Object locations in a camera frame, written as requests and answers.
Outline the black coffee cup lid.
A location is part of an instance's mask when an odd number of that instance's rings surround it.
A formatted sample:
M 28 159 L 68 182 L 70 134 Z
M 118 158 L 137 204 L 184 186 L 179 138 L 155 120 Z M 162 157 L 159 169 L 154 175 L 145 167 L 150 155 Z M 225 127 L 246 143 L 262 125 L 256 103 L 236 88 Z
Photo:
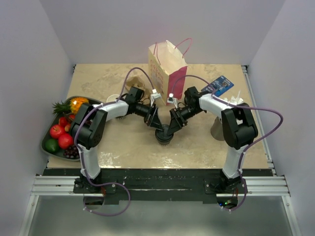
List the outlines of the black coffee cup lid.
M 157 139 L 157 141 L 171 141 L 174 137 L 174 135 L 167 135 L 167 130 L 169 125 L 168 124 L 163 124 L 164 130 L 160 131 L 160 130 L 155 130 L 155 138 Z

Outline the dark paper coffee cup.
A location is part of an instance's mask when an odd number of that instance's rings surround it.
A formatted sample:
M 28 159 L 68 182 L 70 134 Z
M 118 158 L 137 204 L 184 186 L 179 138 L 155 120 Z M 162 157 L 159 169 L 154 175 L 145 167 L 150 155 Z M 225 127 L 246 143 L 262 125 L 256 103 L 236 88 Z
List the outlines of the dark paper coffee cup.
M 167 146 L 170 144 L 170 141 L 158 141 L 158 143 L 161 145 L 161 146 Z

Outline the cardboard cup carrier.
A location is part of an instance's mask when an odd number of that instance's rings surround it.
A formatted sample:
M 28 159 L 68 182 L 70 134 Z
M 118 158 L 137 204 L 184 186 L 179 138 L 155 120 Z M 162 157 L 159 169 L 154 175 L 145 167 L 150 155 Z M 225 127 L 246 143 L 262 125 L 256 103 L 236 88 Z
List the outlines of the cardboard cup carrier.
M 125 90 L 127 92 L 129 92 L 131 87 L 136 87 L 138 89 L 141 89 L 141 90 L 145 91 L 145 83 L 138 76 L 133 76 L 133 77 L 131 77 L 130 79 L 127 80 L 127 82 L 125 84 Z

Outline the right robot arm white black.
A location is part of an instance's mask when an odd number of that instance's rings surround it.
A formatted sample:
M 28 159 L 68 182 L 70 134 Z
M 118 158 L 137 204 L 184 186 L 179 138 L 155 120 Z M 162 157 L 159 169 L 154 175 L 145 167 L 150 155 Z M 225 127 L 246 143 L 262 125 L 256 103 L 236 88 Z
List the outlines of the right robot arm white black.
M 211 112 L 222 124 L 223 138 L 228 145 L 224 166 L 220 172 L 219 189 L 231 193 L 241 182 L 243 157 L 247 148 L 258 136 L 252 112 L 248 104 L 228 104 L 208 92 L 199 92 L 196 87 L 185 91 L 185 106 L 170 110 L 170 124 L 167 136 L 187 125 L 188 119 L 200 112 Z

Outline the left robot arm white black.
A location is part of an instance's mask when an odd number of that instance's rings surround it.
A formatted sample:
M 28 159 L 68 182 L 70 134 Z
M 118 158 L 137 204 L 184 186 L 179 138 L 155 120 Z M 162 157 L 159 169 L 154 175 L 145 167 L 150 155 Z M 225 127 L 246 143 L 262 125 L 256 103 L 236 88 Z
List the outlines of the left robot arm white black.
M 84 186 L 91 193 L 98 192 L 102 187 L 101 179 L 97 178 L 100 175 L 100 166 L 96 147 L 102 139 L 106 122 L 136 114 L 144 119 L 147 126 L 155 128 L 156 132 L 165 133 L 166 126 L 161 123 L 158 107 L 154 104 L 161 95 L 154 89 L 150 95 L 149 105 L 141 102 L 143 95 L 143 90 L 131 87 L 123 98 L 95 105 L 85 103 L 79 108 L 72 122 L 70 134 L 79 151 L 81 174 L 87 178 Z

